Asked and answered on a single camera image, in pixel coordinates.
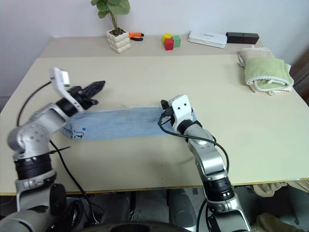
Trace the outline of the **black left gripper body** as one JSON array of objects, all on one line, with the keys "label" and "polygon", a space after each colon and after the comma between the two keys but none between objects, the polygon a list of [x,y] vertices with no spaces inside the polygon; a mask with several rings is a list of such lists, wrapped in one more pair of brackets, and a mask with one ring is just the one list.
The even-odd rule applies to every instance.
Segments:
[{"label": "black left gripper body", "polygon": [[68,89],[68,93],[76,99],[83,109],[89,109],[91,107],[89,87],[82,88],[81,86],[73,86]]}]

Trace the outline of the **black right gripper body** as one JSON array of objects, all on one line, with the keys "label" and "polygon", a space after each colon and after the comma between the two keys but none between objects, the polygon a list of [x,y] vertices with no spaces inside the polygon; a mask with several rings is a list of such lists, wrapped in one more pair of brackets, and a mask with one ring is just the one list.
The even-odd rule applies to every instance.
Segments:
[{"label": "black right gripper body", "polygon": [[169,105],[169,102],[167,100],[161,100],[160,103],[163,111],[160,116],[159,123],[163,125],[169,122],[173,126],[175,118],[172,107]]}]

